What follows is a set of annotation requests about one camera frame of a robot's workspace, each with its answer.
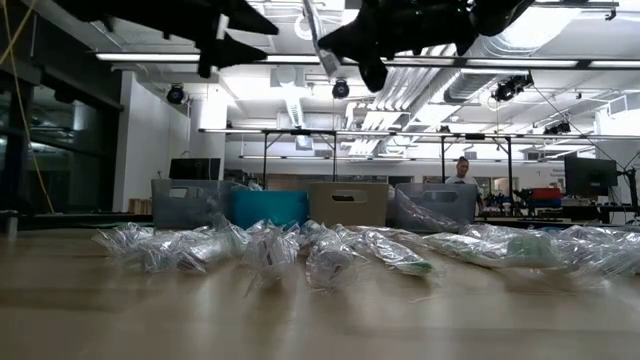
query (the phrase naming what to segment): yellow cable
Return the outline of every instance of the yellow cable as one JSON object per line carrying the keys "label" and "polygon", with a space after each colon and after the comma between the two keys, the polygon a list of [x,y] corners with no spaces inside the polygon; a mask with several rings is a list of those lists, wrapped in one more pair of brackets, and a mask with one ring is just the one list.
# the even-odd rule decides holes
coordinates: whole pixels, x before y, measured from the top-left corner
{"label": "yellow cable", "polygon": [[51,198],[47,193],[47,189],[44,186],[44,181],[42,180],[42,175],[40,174],[40,167],[38,166],[38,160],[36,159],[36,152],[33,150],[33,147],[31,146],[31,134],[29,133],[29,124],[27,123],[27,115],[25,114],[24,105],[22,104],[22,94],[20,93],[20,81],[18,80],[18,71],[16,70],[16,59],[13,56],[13,44],[11,42],[12,41],[11,27],[9,26],[9,12],[7,10],[6,4],[5,6],[3,6],[3,12],[4,12],[5,27],[7,29],[7,40],[9,40],[9,48],[5,52],[9,53],[9,56],[11,59],[11,67],[13,69],[13,78],[16,83],[16,94],[18,95],[18,104],[20,105],[20,115],[22,116],[22,122],[24,123],[24,134],[27,138],[27,144],[29,145],[29,149],[31,149],[31,153],[33,154],[33,165],[36,168],[36,174],[38,175],[38,180],[40,180],[40,187],[42,188],[42,192],[44,193],[44,196],[47,198],[47,203],[49,204],[49,210],[51,211],[52,214],[54,214],[55,211],[53,210],[53,205],[51,204]]}
{"label": "yellow cable", "polygon": [[[29,5],[29,9],[27,9],[27,13],[24,15],[24,18],[20,22],[20,25],[18,25],[18,28],[16,29],[16,33],[13,35],[13,37],[11,37],[11,32],[9,30],[7,30],[7,37],[8,37],[8,40],[9,40],[9,46],[4,51],[4,53],[2,53],[2,56],[0,56],[0,65],[2,65],[4,63],[4,60],[7,58],[7,55],[9,55],[9,51],[13,50],[13,45],[15,45],[16,41],[18,40],[18,37],[22,33],[22,29],[24,29],[24,26],[27,24],[27,21],[29,20],[29,16],[33,12],[33,6],[37,2],[38,2],[38,0],[32,0],[31,1],[31,5]],[[3,5],[2,7],[4,9],[6,9],[7,8],[7,0],[4,0],[2,2],[2,5]]]}

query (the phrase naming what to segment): cardboard box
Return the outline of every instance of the cardboard box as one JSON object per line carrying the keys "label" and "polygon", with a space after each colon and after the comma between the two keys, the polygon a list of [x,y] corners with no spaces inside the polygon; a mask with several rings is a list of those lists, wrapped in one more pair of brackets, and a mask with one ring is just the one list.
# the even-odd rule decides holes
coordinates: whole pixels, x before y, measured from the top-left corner
{"label": "cardboard box", "polygon": [[387,184],[311,183],[311,220],[326,226],[385,226],[388,188]]}

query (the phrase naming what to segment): glass wall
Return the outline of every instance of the glass wall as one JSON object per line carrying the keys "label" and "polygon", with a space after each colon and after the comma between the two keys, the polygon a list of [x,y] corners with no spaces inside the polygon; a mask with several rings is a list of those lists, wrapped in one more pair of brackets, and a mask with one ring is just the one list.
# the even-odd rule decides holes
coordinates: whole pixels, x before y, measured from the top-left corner
{"label": "glass wall", "polygon": [[0,92],[0,127],[9,125],[9,105],[11,104],[11,93]]}
{"label": "glass wall", "polygon": [[0,136],[0,179],[2,179],[2,171],[4,170],[4,154],[7,152],[7,137]]}
{"label": "glass wall", "polygon": [[[27,99],[31,101],[27,114],[31,145],[25,160],[18,160],[24,166],[6,169],[6,136],[24,136],[17,125],[9,126],[16,124],[9,121],[11,96],[15,95],[5,92],[0,96],[0,133],[5,135],[0,137],[0,174],[4,173],[0,179],[20,177],[16,201],[28,202],[36,214],[50,213],[51,207],[56,213],[110,211],[119,114],[44,86],[35,87],[33,97]],[[14,148],[7,154],[12,159],[21,156],[14,154],[20,153],[19,147],[18,151]]]}

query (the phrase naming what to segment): red object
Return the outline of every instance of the red object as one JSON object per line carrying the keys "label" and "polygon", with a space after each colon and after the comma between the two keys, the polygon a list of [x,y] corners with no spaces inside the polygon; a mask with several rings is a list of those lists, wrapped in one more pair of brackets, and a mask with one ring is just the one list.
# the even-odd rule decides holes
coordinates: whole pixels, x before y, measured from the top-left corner
{"label": "red object", "polygon": [[531,198],[533,200],[562,199],[562,192],[557,188],[536,188],[531,190]]}

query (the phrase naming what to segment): wooden table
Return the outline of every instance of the wooden table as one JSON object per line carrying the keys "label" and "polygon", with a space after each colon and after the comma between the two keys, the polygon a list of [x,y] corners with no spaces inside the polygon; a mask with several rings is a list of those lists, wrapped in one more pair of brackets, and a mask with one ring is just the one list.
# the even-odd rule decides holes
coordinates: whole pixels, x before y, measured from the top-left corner
{"label": "wooden table", "polygon": [[122,273],[91,231],[20,233],[0,250],[0,359],[638,359],[636,280],[579,290],[425,254],[421,279],[373,263],[313,292],[301,261],[244,298],[233,262],[206,276]]}

